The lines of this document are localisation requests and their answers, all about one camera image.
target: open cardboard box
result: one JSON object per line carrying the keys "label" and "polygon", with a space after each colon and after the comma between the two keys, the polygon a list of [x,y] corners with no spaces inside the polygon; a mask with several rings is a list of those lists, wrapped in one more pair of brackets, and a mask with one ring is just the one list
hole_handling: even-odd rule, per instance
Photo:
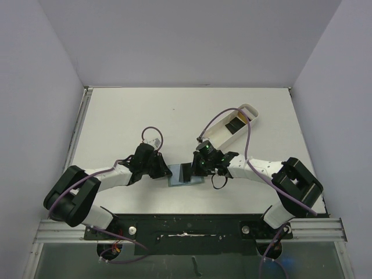
{"label": "open cardboard box", "polygon": [[[258,110],[248,103],[239,107],[249,118],[251,127],[257,122],[259,116]],[[203,135],[203,138],[209,139],[214,148],[224,149],[237,140],[241,135],[247,133],[248,126],[244,116],[234,110],[225,118],[211,126]]]}

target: metal frame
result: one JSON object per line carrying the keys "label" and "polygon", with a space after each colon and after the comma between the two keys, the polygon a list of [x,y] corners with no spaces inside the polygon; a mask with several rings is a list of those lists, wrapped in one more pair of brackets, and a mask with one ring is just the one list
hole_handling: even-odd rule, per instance
{"label": "metal frame", "polygon": [[[65,167],[68,168],[74,158],[78,139],[88,105],[93,92],[93,87],[84,87],[84,93],[80,104],[75,128],[71,138]],[[283,242],[334,242],[339,261],[344,272],[345,279],[355,279],[349,256],[346,252],[346,234],[341,219],[335,218],[313,218],[313,219],[293,219],[291,221],[293,239],[284,239]],[[75,228],[69,227],[65,223],[52,220],[41,220],[39,229],[36,233],[33,247],[28,259],[23,279],[33,279],[37,270],[38,262],[44,243],[112,243],[110,240],[86,241],[84,240],[85,226],[79,225]]]}

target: screw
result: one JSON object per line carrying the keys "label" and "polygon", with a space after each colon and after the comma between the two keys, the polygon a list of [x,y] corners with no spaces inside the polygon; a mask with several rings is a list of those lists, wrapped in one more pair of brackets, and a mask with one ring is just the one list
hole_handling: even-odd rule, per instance
{"label": "screw", "polygon": [[248,226],[244,226],[244,227],[242,227],[242,232],[243,232],[244,234],[249,234],[249,227],[248,227]]}
{"label": "screw", "polygon": [[128,232],[130,235],[134,235],[137,232],[137,229],[135,227],[130,227]]}

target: gray wall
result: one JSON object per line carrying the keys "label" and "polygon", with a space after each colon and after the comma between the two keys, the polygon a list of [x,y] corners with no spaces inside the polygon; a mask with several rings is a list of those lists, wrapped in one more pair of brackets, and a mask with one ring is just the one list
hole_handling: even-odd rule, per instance
{"label": "gray wall", "polygon": [[21,278],[83,88],[36,0],[0,4],[0,278]]}
{"label": "gray wall", "polygon": [[291,86],[340,0],[40,0],[84,85]]}
{"label": "gray wall", "polygon": [[294,85],[325,201],[341,216],[356,277],[372,265],[372,1],[343,0]]}

